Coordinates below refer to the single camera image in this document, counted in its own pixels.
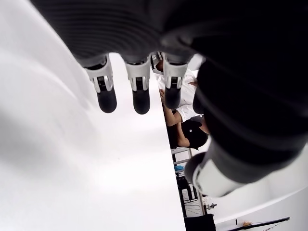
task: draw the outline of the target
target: white surface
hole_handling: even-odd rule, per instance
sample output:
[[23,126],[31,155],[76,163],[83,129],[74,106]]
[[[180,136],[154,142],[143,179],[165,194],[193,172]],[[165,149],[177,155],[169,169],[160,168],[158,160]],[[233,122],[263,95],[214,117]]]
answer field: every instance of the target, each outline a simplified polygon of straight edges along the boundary
[[[237,218],[238,225],[235,220],[226,221],[216,225],[217,231],[226,231],[242,226],[243,222],[264,222],[291,217],[289,221],[281,223],[275,227],[275,231],[306,231],[307,230],[307,214],[308,214],[308,188],[305,188],[290,197],[281,200],[268,207],[260,209],[254,213],[250,213],[243,217]],[[274,225],[268,225],[253,228],[253,231],[264,231]]]
[[184,231],[158,87],[139,115],[111,54],[117,109],[24,0],[0,1],[0,230]]

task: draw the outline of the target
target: robotic finger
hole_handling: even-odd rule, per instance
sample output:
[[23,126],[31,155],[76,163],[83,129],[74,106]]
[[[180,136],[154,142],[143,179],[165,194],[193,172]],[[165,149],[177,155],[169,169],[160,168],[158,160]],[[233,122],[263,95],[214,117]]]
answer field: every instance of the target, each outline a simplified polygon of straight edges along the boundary
[[176,109],[180,103],[181,87],[187,70],[189,59],[175,60],[168,54],[164,58],[165,102],[170,109]]
[[146,57],[136,63],[125,61],[125,66],[133,93],[134,109],[143,115],[150,109],[150,58]]
[[109,55],[105,55],[100,64],[85,69],[94,84],[101,110],[106,113],[113,112],[117,103]]

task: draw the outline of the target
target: person's arm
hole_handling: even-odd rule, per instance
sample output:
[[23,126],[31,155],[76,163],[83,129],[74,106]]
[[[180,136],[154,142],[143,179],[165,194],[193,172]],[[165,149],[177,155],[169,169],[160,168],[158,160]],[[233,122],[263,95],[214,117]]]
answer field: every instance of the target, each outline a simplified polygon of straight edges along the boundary
[[189,147],[189,140],[184,136],[181,123],[177,124],[178,146]]
[[175,114],[173,114],[172,110],[165,106],[165,92],[164,92],[164,90],[159,90],[159,93],[160,93],[160,99],[161,99],[162,104],[163,104],[166,125],[168,127],[170,127],[170,126],[176,125],[177,123],[182,122],[182,117],[181,117],[179,112],[176,112]]

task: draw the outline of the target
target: black cable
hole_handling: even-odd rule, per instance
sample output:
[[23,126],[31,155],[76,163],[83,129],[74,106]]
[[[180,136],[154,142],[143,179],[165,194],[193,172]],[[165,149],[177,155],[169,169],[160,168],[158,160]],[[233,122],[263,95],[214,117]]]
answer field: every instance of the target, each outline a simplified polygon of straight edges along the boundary
[[191,203],[191,202],[194,202],[194,201],[197,201],[198,199],[195,199],[195,200],[186,200],[186,201],[189,201],[189,202],[186,202],[185,204],[188,204],[188,203]]
[[233,230],[228,230],[228,231],[248,230],[248,229],[252,229],[252,228],[255,228],[255,227],[260,227],[260,226],[265,226],[265,225],[276,224],[276,223],[279,223],[279,222],[284,222],[284,221],[289,220],[289,219],[290,219],[290,217],[282,218],[282,219],[279,219],[279,220],[264,222],[264,223],[257,224],[257,225],[249,225],[249,226],[245,226],[245,227],[239,227],[239,228],[236,228],[236,229],[233,229]]

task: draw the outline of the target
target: person's hand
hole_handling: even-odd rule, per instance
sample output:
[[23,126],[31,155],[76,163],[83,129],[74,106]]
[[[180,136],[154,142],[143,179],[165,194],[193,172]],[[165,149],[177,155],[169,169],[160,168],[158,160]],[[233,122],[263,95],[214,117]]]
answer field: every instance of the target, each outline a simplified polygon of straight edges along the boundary
[[162,104],[165,105],[165,91],[160,89],[159,94],[160,94],[160,100],[162,101]]

